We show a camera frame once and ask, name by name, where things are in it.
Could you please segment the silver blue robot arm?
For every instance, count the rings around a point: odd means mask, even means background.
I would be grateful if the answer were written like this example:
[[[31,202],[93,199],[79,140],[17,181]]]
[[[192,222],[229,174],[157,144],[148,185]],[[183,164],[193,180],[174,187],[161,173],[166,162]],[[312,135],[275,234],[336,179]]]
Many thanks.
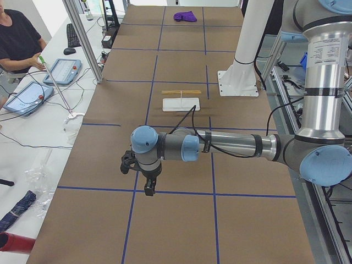
[[[179,126],[158,133],[141,126],[131,134],[131,150],[122,157],[121,172],[141,172],[146,178],[145,194],[152,196],[162,161],[190,162],[200,153],[220,152],[282,163],[316,185],[339,184],[351,174],[351,154],[339,131],[350,34],[351,1],[285,1],[282,39],[303,35],[309,43],[300,129],[294,135],[259,136]]]

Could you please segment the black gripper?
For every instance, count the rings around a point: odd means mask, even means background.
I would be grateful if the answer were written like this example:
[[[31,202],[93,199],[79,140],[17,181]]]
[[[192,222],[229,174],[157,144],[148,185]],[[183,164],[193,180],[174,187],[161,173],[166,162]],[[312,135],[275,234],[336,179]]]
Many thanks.
[[[152,171],[143,171],[143,176],[146,178],[146,184],[144,191],[146,196],[153,196],[155,194],[155,186],[157,183],[157,177],[162,172],[162,166],[158,166]]]

